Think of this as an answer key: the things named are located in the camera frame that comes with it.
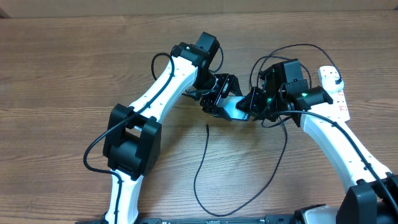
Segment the blue smartphone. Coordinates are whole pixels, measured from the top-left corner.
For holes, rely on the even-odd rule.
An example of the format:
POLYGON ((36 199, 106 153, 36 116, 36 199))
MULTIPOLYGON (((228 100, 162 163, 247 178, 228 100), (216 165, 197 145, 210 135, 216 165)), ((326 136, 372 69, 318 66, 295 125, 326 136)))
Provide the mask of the blue smartphone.
POLYGON ((240 121, 248 121, 250 115, 237 109, 236 107, 237 103, 243 99, 243 96, 227 96, 226 98, 221 99, 218 106, 225 110, 229 120, 235 119, 240 121))

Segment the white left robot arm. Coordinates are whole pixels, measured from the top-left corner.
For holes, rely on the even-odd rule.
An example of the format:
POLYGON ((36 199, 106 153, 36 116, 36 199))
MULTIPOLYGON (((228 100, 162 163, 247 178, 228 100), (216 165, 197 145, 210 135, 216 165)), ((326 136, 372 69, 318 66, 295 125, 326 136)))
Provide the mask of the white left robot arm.
POLYGON ((107 130, 87 148, 104 141, 108 169, 84 165, 93 172, 112 176, 108 211, 100 223, 135 223, 142 181, 160 154, 162 123, 177 100, 185 95, 200 102, 203 111, 217 118, 247 121, 249 115, 236 104, 243 99, 238 79, 209 69, 221 49, 215 36, 203 32, 195 44, 182 42, 165 54, 169 62, 154 84, 129 106, 117 104, 111 111, 107 130))

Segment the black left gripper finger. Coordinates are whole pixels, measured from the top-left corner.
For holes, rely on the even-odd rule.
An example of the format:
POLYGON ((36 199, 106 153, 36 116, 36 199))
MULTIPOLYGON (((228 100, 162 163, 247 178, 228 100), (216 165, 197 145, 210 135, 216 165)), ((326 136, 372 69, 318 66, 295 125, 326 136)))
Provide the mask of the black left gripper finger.
POLYGON ((223 118, 225 120, 231 121, 232 118, 230 117, 230 115, 228 114, 228 112, 223 108, 223 107, 219 107, 219 106, 214 106, 211 109, 211 114, 216 117, 216 118, 223 118))
POLYGON ((242 96, 243 94, 239 85, 238 77, 236 77, 235 75, 229 75, 228 78, 228 82, 230 85, 229 91, 236 96, 242 96))

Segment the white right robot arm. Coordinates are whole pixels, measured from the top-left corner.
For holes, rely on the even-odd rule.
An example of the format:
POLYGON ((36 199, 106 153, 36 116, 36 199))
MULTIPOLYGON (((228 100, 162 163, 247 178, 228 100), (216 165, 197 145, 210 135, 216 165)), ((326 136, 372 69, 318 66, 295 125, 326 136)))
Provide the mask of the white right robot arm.
POLYGON ((263 80, 236 105, 255 120, 292 119, 320 147, 345 190, 338 208, 324 204, 296 210, 291 223, 397 223, 397 175, 379 162, 346 125, 332 94, 335 82, 309 88, 297 59, 271 65, 263 80))

